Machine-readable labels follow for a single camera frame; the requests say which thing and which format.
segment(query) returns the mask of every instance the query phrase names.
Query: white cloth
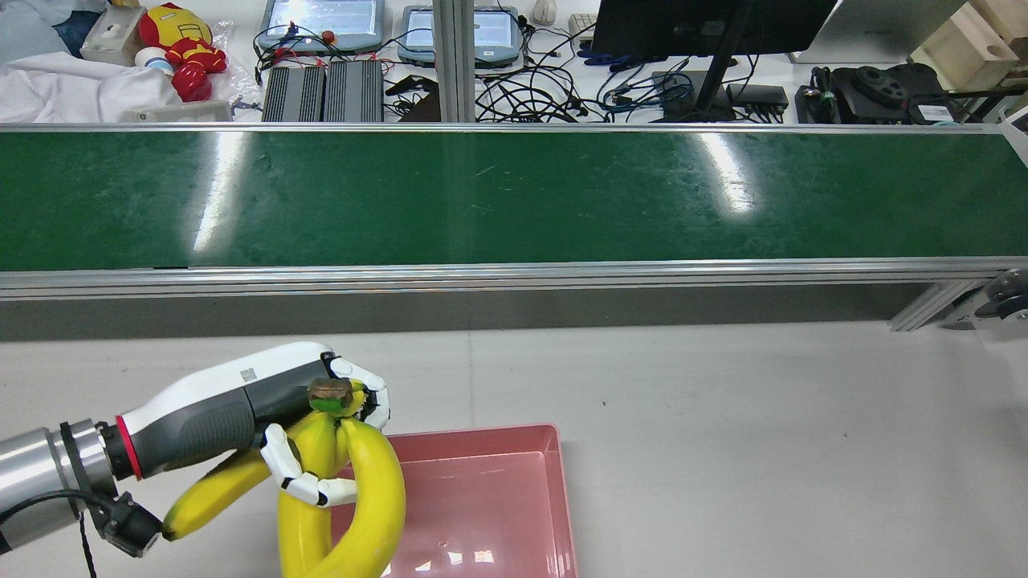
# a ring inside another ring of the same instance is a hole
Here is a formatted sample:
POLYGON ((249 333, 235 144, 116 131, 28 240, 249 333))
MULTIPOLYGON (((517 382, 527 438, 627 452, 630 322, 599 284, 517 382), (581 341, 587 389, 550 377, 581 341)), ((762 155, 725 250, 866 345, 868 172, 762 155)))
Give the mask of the white cloth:
POLYGON ((47 26, 57 26, 68 20, 72 10, 103 12, 106 9, 104 0, 0 0, 0 7, 5 4, 31 6, 47 26))
POLYGON ((31 4, 0 0, 0 64, 44 52, 67 52, 64 40, 50 26, 31 4))
POLYGON ((0 122, 117 122, 125 110, 182 104, 153 68, 54 52, 0 66, 0 122))

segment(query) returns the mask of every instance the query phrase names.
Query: keyboard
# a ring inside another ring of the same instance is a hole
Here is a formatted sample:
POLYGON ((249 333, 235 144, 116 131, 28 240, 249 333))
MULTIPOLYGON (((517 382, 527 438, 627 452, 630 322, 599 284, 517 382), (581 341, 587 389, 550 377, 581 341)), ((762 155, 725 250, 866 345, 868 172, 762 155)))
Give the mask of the keyboard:
MULTIPOLYGON (((567 16, 567 30, 572 33, 572 36, 582 32, 594 24, 596 24, 596 14, 576 13, 567 16)), ((593 30, 595 29, 590 28, 588 31, 583 32, 582 36, 577 36, 576 39, 580 44, 588 44, 589 42, 592 42, 593 30)))

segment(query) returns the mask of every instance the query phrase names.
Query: red ring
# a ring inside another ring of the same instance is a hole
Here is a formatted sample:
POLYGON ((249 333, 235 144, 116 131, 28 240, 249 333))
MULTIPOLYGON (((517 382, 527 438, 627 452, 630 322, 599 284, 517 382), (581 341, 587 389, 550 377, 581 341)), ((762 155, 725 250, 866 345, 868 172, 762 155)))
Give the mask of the red ring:
POLYGON ((118 423, 118 431, 121 432, 121 441, 125 445, 125 454, 128 455, 128 463, 132 464, 132 471, 136 474, 136 479, 143 479, 143 469, 139 467, 139 457, 136 456, 136 447, 132 444, 132 436, 128 435, 128 428, 121 416, 115 416, 118 423))

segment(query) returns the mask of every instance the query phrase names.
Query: pink plastic tray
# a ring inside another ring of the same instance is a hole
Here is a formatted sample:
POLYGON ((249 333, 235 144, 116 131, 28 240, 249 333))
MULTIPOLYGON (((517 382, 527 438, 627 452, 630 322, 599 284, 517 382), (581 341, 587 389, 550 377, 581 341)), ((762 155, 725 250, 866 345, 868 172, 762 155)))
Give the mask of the pink plastic tray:
MULTIPOLYGON (((407 485, 407 523, 382 576, 577 578, 556 427, 396 435, 390 441, 407 485)), ((332 511, 338 539, 354 506, 332 511)))

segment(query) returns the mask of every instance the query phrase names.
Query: banana bunch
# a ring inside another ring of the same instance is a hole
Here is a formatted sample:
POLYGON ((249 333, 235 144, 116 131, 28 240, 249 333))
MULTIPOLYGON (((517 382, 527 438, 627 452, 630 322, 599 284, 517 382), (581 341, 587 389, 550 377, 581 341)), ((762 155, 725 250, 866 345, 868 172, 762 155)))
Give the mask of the banana bunch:
MULTIPOLYGON (((393 446, 372 426, 317 410, 287 433, 303 470, 319 478, 333 477, 353 462, 358 500, 354 521, 332 548, 330 510, 280 493, 284 578, 378 578, 396 553, 406 515, 403 474, 393 446)), ((269 475, 257 450, 236 451, 172 506, 164 517, 164 537, 177 540, 198 530, 269 475)))

